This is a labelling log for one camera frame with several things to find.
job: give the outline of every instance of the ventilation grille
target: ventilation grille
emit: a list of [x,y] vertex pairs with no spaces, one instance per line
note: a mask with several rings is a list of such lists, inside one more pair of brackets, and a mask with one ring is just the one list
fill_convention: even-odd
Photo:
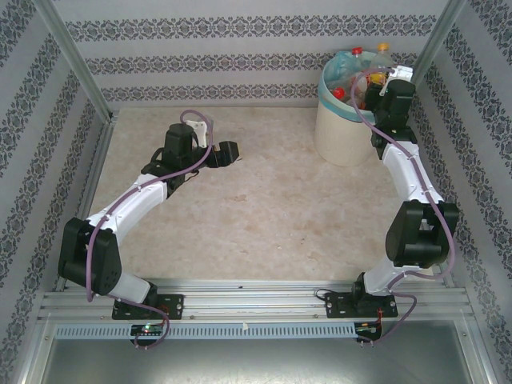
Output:
[[[130,325],[63,325],[55,338],[60,340],[115,340],[130,337]],[[264,338],[354,338],[352,322],[322,324],[171,324],[167,338],[175,340],[264,339]]]

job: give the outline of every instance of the floral pattern stripe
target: floral pattern stripe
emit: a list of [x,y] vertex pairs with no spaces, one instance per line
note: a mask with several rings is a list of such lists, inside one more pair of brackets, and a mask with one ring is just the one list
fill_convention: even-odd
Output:
[[[395,62],[412,66],[416,54],[393,53]],[[137,56],[122,58],[88,58],[93,75],[164,74],[169,72],[215,72],[237,70],[321,70],[334,56],[316,54],[207,54],[188,56]]]
[[19,291],[19,298],[16,301],[15,311],[12,313],[10,324],[7,326],[6,336],[2,340],[2,351],[0,351],[0,382],[8,383],[13,373],[16,357],[20,353],[22,337],[27,332],[27,323],[34,307],[36,292],[41,284],[43,273],[46,268],[48,257],[51,255],[54,240],[59,229],[59,223],[64,214],[64,208],[68,200],[73,179],[76,174],[80,157],[87,141],[95,110],[90,101],[87,102],[80,123],[75,132],[70,150],[64,162],[64,167],[55,188],[54,196],[48,207],[46,218],[41,229],[34,253],[29,260],[26,276],[22,282],[22,289]]
[[77,77],[71,72],[67,76],[55,103],[54,110],[39,139],[39,144],[30,161],[29,169],[26,171],[26,176],[19,189],[19,195],[14,200],[14,205],[6,218],[6,224],[0,238],[0,288],[4,287],[4,279],[9,273],[9,265],[18,251],[22,234],[29,221],[30,213],[34,207],[36,197],[41,189],[46,171],[50,165],[52,155],[64,129],[79,87],[80,83]]
[[489,35],[512,65],[512,10],[503,0],[470,0]]
[[4,67],[34,15],[35,7],[31,0],[12,0],[7,3],[0,16],[0,68]]
[[512,279],[512,229],[504,217],[499,200],[494,196],[494,188],[486,176],[486,171],[478,159],[470,136],[435,64],[430,66],[425,80],[446,125],[446,131],[458,154],[462,168],[466,172],[476,203],[480,207],[480,213],[498,250],[498,256],[502,259],[503,268],[507,271],[508,279]]
[[108,102],[144,102],[232,98],[316,98],[317,87],[317,84],[134,86],[102,88],[102,92]]
[[76,42],[286,36],[427,36],[434,15],[295,15],[67,22]]
[[512,176],[512,124],[503,103],[493,91],[492,85],[458,27],[454,26],[448,33],[444,46],[466,84],[466,89],[482,116],[494,145],[505,161],[509,175]]
[[52,73],[61,51],[57,42],[48,34],[34,62],[14,96],[10,108],[0,125],[0,178],[9,165],[9,159],[18,146],[35,104],[40,99],[48,77]]
[[510,330],[507,327],[505,317],[501,313],[502,309],[493,290],[491,278],[482,265],[482,257],[474,244],[474,236],[465,218],[464,210],[459,203],[457,193],[448,174],[446,163],[442,157],[428,117],[418,97],[414,98],[411,110],[412,117],[428,155],[429,163],[436,177],[438,188],[445,200],[456,203],[460,210],[455,239],[457,244],[459,244],[459,249],[466,264],[467,275],[472,282],[474,292],[480,304],[479,308],[485,317],[490,337],[494,341],[494,349],[499,355],[500,363],[504,367],[505,376],[512,382],[512,349],[510,348],[512,340],[510,339]]

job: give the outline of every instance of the yellow bottle cap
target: yellow bottle cap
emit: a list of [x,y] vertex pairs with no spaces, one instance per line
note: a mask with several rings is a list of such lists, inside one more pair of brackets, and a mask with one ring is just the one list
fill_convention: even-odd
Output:
[[377,45],[377,50],[390,50],[390,45],[387,42],[380,42]]

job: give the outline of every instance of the enclosure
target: enclosure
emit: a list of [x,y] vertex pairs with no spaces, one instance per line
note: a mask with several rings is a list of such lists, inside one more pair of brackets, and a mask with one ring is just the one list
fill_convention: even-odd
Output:
[[[512,380],[510,0],[0,3],[0,382],[80,382],[92,364],[97,382]],[[377,265],[402,202],[376,154],[329,164],[314,129],[326,62],[379,42],[414,68],[408,124],[460,217],[450,276],[404,282],[418,307],[388,346],[360,350],[313,293],[350,290]],[[153,359],[130,349],[112,299],[89,304],[58,277],[58,258],[64,225],[129,188],[189,108],[240,157],[201,169],[120,247],[124,270],[186,297]]]

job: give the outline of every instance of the white bracket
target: white bracket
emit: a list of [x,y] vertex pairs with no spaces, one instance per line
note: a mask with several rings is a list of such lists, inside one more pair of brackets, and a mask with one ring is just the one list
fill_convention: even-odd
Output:
[[393,80],[405,80],[406,82],[410,82],[413,78],[413,69],[408,66],[397,66],[395,71],[391,73],[384,84],[384,87],[381,89],[379,95],[384,96],[386,93],[387,85]]
[[208,131],[208,127],[206,126],[206,123],[195,122],[194,120],[185,120],[185,123],[194,129],[195,134],[198,136],[199,146],[201,148],[206,148],[208,146],[206,141],[206,132]]

